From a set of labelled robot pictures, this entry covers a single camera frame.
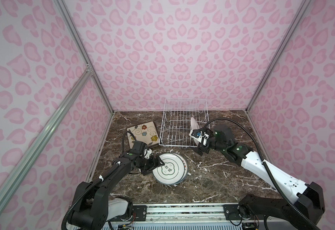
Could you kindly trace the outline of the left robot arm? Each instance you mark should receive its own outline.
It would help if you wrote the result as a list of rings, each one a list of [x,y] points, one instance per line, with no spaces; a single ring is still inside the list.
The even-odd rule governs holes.
[[[140,169],[143,175],[164,166],[159,156],[149,156],[147,144],[135,141],[129,151],[123,152],[112,162],[112,167],[91,182],[78,185],[71,206],[68,208],[61,229],[67,224],[79,227],[80,230],[101,230],[105,223],[118,216],[130,216],[133,202],[116,198],[109,201],[114,187],[132,170]]]

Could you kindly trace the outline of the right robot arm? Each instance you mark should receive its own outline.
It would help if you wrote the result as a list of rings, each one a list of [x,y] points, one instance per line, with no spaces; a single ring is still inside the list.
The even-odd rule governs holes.
[[[315,182],[310,184],[297,179],[265,160],[250,146],[237,142],[231,128],[225,124],[214,130],[191,125],[189,133],[199,155],[211,150],[222,153],[227,160],[261,178],[276,189],[280,198],[265,198],[247,194],[240,200],[237,214],[243,219],[262,215],[288,221],[298,230],[316,230],[325,212],[323,189]]]

